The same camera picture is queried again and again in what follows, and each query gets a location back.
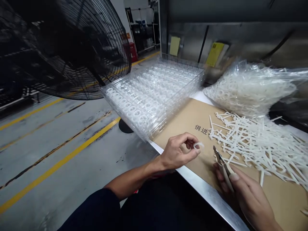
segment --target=fan base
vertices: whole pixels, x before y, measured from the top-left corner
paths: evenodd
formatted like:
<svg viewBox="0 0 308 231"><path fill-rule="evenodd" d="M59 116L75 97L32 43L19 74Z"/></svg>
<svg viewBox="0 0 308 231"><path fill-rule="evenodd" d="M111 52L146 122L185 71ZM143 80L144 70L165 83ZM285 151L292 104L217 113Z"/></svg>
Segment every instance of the fan base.
<svg viewBox="0 0 308 231"><path fill-rule="evenodd" d="M122 119L119 121L119 129L127 134L134 132Z"/></svg>

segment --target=fan guard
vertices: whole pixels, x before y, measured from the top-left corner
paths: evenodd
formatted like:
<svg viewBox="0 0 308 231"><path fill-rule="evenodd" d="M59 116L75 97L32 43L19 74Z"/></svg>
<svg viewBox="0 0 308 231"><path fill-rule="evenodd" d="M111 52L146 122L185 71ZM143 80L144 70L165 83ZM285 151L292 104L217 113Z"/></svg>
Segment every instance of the fan guard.
<svg viewBox="0 0 308 231"><path fill-rule="evenodd" d="M2 82L91 100L131 70L126 32L109 0L1 0L0 27Z"/></svg>

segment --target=clear plastic tray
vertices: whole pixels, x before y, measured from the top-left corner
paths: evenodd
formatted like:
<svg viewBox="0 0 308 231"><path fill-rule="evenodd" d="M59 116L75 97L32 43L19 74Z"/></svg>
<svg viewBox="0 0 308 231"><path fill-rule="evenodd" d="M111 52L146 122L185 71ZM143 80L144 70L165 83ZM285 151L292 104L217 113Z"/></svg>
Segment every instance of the clear plastic tray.
<svg viewBox="0 0 308 231"><path fill-rule="evenodd" d="M149 141L200 88L204 70L196 65L159 58L152 67L102 87L102 92L126 124Z"/></svg>

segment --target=brown paper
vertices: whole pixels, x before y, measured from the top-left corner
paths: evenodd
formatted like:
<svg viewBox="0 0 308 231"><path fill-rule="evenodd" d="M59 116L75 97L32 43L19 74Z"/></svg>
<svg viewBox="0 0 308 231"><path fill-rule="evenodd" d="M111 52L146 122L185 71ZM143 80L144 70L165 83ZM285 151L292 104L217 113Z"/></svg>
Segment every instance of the brown paper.
<svg viewBox="0 0 308 231"><path fill-rule="evenodd" d="M209 131L206 131L206 129L211 128L209 115L211 115L213 123L223 125L222 121L215 116L215 112L222 114L225 111L191 99L153 141L164 149L171 136L184 132L195 135L204 144L205 149L186 166L215 189L221 191L216 175L213 173L212 165L215 162L213 145L215 145L223 157L230 157L230 155L224 153L221 144L218 144L216 140L211 140L208 135ZM259 182L260 173L254 167L249 168L238 165L236 167ZM291 182L284 182L276 176L266 175L264 177L263 190L273 208L277 222L284 231L308 230L308 217L300 212L301 209L308 205L307 193L302 186Z"/></svg>

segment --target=hand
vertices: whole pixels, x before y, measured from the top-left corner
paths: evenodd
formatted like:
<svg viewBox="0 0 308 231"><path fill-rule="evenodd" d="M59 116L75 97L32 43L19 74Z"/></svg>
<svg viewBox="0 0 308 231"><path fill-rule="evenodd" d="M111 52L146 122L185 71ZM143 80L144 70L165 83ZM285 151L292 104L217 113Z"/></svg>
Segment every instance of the hand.
<svg viewBox="0 0 308 231"><path fill-rule="evenodd" d="M230 167L235 172L230 175L230 182L242 212L249 223L257 231L282 230L275 220L274 212L261 185L235 166L230 165ZM231 193L223 175L219 171L218 163L214 163L214 168L223 191Z"/></svg>
<svg viewBox="0 0 308 231"><path fill-rule="evenodd" d="M164 152L159 157L163 169L176 169L195 159L201 152L200 149L193 148L194 143L197 142L199 142L199 140L190 133L183 133L181 135L170 137ZM184 154L180 149L180 146L183 143L186 144L188 149L191 149L187 154Z"/></svg>

